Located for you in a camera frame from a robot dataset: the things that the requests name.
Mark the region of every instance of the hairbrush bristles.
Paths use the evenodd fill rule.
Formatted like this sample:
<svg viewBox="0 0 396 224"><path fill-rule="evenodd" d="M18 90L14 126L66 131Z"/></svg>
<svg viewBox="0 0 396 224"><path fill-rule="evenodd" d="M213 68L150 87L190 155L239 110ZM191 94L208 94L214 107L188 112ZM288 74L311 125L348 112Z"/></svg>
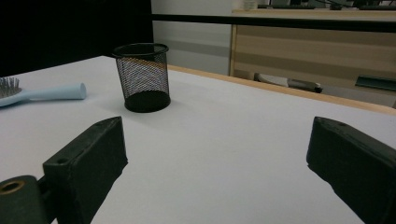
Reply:
<svg viewBox="0 0 396 224"><path fill-rule="evenodd" d="M20 80L15 77L0 77L0 98L20 92Z"/></svg>

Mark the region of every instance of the black wall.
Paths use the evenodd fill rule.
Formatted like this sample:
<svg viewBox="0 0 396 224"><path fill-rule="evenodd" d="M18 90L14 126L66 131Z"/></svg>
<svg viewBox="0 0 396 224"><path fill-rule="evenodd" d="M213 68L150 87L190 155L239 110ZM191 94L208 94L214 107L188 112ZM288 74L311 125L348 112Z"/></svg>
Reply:
<svg viewBox="0 0 396 224"><path fill-rule="evenodd" d="M1 0L0 77L152 42L149 0Z"/></svg>

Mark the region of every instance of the black mesh cup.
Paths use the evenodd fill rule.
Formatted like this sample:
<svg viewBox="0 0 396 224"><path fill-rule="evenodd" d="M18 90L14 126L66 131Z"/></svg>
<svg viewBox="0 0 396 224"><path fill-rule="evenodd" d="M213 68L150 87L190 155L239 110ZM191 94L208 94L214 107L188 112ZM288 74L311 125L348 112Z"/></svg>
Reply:
<svg viewBox="0 0 396 224"><path fill-rule="evenodd" d="M115 48L125 107L138 113L154 112L171 103L166 52L163 44L130 44Z"/></svg>

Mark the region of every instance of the table surface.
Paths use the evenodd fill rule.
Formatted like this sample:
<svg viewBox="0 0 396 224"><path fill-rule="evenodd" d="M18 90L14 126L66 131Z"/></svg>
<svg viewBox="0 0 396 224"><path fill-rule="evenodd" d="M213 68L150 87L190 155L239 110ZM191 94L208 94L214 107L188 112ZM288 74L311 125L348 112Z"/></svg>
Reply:
<svg viewBox="0 0 396 224"><path fill-rule="evenodd" d="M172 103L147 114L124 108L111 58L18 75L28 90L84 82L88 97L0 108L0 180L41 177L42 163L76 136L122 116L129 164L92 223L362 223L307 167L312 122L337 119L396 148L392 110L169 68Z"/></svg>

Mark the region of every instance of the desk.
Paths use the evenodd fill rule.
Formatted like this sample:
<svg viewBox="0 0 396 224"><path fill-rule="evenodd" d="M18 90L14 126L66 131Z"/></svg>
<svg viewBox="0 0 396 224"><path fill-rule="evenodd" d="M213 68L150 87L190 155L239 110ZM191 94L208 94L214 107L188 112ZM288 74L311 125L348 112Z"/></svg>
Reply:
<svg viewBox="0 0 396 224"><path fill-rule="evenodd" d="M92 223L362 223L307 168L312 122L337 119L396 148L393 109L169 68L172 103L148 114L123 107L111 58L18 75L26 89L81 81L88 97L0 108L0 179L41 177L41 164L76 136L122 116L129 164Z"/></svg>
<svg viewBox="0 0 396 224"><path fill-rule="evenodd" d="M396 21L395 11L235 10L239 17L320 21ZM233 26L230 75L253 79L254 73L288 77L328 86L356 87L359 76L396 78L394 33Z"/></svg>

